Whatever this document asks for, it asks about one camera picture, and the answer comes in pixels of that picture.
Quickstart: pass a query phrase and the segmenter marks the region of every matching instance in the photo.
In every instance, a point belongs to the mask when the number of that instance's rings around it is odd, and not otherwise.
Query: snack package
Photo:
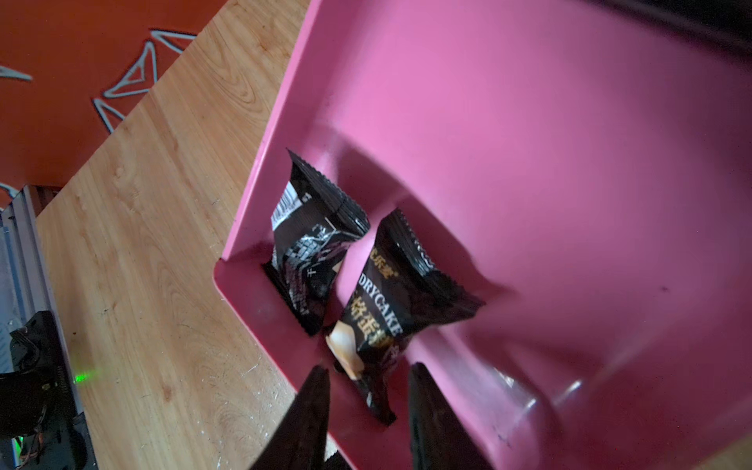
[[[399,209],[379,224],[355,292],[326,343],[371,413],[389,425],[387,378],[411,338],[472,318],[484,304],[433,265]]]
[[[271,216],[274,251],[263,267],[303,329],[314,335],[345,252],[371,224],[351,197],[288,152],[293,170]]]

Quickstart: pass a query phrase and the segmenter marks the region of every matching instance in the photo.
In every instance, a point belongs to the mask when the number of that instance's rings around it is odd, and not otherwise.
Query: wooden table
[[[231,0],[38,218],[102,468],[247,468],[293,393],[214,289],[306,0]]]

